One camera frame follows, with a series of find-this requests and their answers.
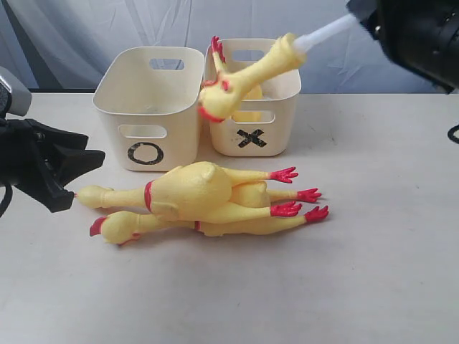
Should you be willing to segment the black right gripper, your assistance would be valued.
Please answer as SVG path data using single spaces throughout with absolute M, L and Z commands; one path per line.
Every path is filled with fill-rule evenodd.
M 458 1 L 348 1 L 346 8 L 396 65 L 458 90 Z

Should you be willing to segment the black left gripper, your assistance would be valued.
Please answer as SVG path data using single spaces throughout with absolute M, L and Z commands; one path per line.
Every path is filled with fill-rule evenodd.
M 17 188 L 52 213 L 68 210 L 74 193 L 65 186 L 102 166 L 105 153 L 87 150 L 89 137 L 33 119 L 1 120 L 1 213 Z

